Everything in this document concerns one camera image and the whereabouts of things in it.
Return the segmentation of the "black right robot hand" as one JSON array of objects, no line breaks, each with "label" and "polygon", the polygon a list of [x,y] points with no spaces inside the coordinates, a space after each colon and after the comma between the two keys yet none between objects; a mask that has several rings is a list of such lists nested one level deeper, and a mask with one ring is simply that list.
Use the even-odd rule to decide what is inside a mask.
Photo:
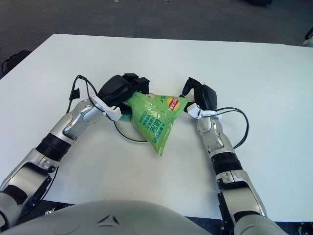
[{"label": "black right robot hand", "polygon": [[191,90],[194,92],[194,101],[187,103],[184,108],[186,113],[187,108],[193,103],[196,103],[204,111],[215,111],[217,109],[217,95],[212,88],[189,77],[183,87],[182,94],[179,96],[185,98]]}]

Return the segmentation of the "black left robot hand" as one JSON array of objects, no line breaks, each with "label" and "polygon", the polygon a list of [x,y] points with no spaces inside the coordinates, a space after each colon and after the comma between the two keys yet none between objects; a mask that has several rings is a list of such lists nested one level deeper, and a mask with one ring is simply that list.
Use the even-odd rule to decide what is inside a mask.
[{"label": "black left robot hand", "polygon": [[135,92],[148,94],[149,83],[147,78],[139,77],[135,73],[115,75],[102,86],[97,96],[109,107],[118,106]]}]

